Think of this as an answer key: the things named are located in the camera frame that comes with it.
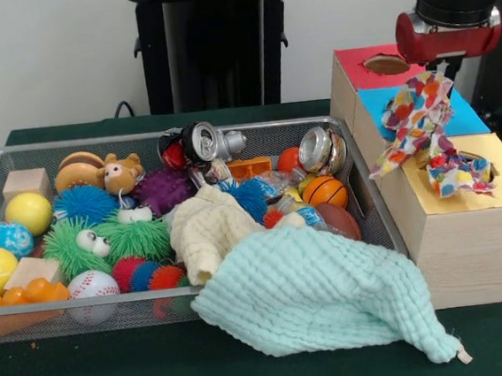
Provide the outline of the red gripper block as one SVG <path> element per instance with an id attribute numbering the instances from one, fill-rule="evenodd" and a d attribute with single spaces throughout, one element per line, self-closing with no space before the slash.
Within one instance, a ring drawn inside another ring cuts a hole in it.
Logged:
<path id="1" fill-rule="evenodd" d="M 395 34 L 398 52 L 410 65 L 425 65 L 427 72 L 438 72 L 437 60 L 446 58 L 447 77 L 455 81 L 461 57 L 475 58 L 492 51 L 501 31 L 500 12 L 493 7 L 486 22 L 465 28 L 432 25 L 416 12 L 402 12 L 396 21 Z"/>

